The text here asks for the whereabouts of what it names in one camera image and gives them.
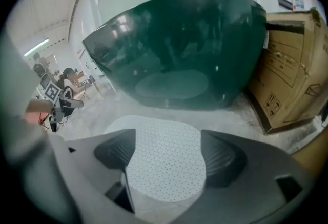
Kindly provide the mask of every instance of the person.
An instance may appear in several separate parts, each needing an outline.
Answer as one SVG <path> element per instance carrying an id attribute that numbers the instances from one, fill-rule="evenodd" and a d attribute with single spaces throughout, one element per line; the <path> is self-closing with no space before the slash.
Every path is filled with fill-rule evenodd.
<path id="1" fill-rule="evenodd" d="M 35 53 L 33 55 L 33 59 L 35 62 L 33 69 L 37 73 L 37 75 L 39 77 L 42 77 L 46 73 L 53 83 L 57 83 L 53 73 L 49 68 L 49 63 L 47 62 L 47 60 L 44 57 L 40 57 L 39 53 Z"/>
<path id="2" fill-rule="evenodd" d="M 84 89 L 84 87 L 75 86 L 74 84 L 75 78 L 76 78 L 76 73 L 70 67 L 65 68 L 63 74 L 60 75 L 57 85 L 61 89 L 63 89 L 64 97 L 73 98 L 74 93 L 77 94 Z"/>

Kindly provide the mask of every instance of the fluorescent light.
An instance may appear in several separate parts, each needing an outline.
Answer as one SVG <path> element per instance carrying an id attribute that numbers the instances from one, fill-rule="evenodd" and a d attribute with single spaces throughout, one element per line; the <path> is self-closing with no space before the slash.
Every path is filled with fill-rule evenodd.
<path id="1" fill-rule="evenodd" d="M 37 46 L 34 46 L 30 51 L 28 51 L 26 54 L 24 54 L 24 56 L 28 56 L 30 53 L 32 53 L 35 49 L 39 48 L 40 46 L 44 45 L 45 43 L 47 43 L 49 41 L 49 39 L 45 39 L 43 42 L 39 43 Z"/>

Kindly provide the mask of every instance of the dark green bowl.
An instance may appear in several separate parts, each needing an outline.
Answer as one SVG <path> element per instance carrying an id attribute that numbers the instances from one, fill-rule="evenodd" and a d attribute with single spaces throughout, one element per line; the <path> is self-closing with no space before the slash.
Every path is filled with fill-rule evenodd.
<path id="1" fill-rule="evenodd" d="M 113 83 L 151 107 L 213 110 L 247 85 L 265 38 L 253 0 L 151 0 L 83 42 Z"/>

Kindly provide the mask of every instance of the white cabinet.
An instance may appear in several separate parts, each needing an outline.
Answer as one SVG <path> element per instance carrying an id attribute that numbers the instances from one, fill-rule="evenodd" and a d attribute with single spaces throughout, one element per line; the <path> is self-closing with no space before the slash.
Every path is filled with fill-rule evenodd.
<path id="1" fill-rule="evenodd" d="M 91 59 L 90 55 L 87 53 L 86 50 L 82 53 L 80 61 L 82 63 L 85 73 L 88 76 L 92 75 L 95 80 L 98 80 L 99 77 L 104 75 L 99 70 L 98 66 L 94 63 L 94 61 Z"/>

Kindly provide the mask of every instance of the perforated white panel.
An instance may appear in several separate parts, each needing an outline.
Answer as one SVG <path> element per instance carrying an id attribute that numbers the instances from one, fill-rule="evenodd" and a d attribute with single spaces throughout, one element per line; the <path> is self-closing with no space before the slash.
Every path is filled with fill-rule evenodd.
<path id="1" fill-rule="evenodd" d="M 129 185 L 161 201 L 180 201 L 199 192 L 206 168 L 200 132 L 190 125 L 128 115 L 105 133 L 136 129 L 136 149 L 127 167 Z"/>

